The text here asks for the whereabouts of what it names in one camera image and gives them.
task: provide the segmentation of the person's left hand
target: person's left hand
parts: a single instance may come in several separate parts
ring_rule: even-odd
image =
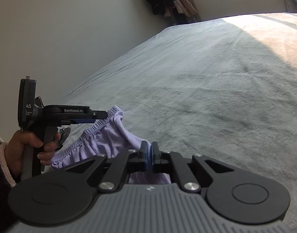
[[[60,139],[60,133],[55,134],[54,141],[45,144],[44,152],[40,152],[37,157],[41,160],[41,164],[49,166],[51,159],[55,154],[57,141]],[[24,146],[29,144],[34,148],[40,148],[43,142],[31,131],[16,131],[12,139],[9,141],[5,149],[5,160],[7,166],[14,177],[18,177],[22,171],[22,155]]]

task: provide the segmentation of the sleeve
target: sleeve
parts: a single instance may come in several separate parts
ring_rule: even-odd
[[[11,177],[7,167],[4,151],[7,143],[0,143],[0,232],[5,231],[14,224],[17,219],[8,206],[8,193],[16,182]]]

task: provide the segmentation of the purple clothing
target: purple clothing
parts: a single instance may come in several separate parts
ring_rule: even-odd
[[[106,120],[99,120],[84,130],[79,139],[69,148],[54,155],[51,166],[57,169],[101,153],[112,158],[123,149],[139,150],[144,139],[131,134],[124,128],[121,122],[124,112],[117,106],[113,106],[107,113]],[[148,148],[150,162],[151,144],[149,142]],[[129,183],[134,184],[166,184],[170,182],[168,174],[154,174],[150,171],[136,172],[129,178]]]

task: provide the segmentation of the gray handle grip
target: gray handle grip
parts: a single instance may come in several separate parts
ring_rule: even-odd
[[[56,126],[47,127],[34,127],[32,131],[36,136],[47,144],[54,140],[55,134],[58,131]],[[33,148],[29,144],[26,144],[23,151],[23,161],[22,161],[22,172],[21,181],[32,178],[35,175],[41,174],[44,171],[45,166],[40,163],[37,158],[37,154],[43,151],[44,147]]]

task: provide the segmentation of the bed sheet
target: bed sheet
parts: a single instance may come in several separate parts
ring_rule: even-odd
[[[161,150],[209,157],[290,192],[297,226],[297,14],[221,18],[163,30],[70,92]],[[64,148],[90,126],[73,125]]]

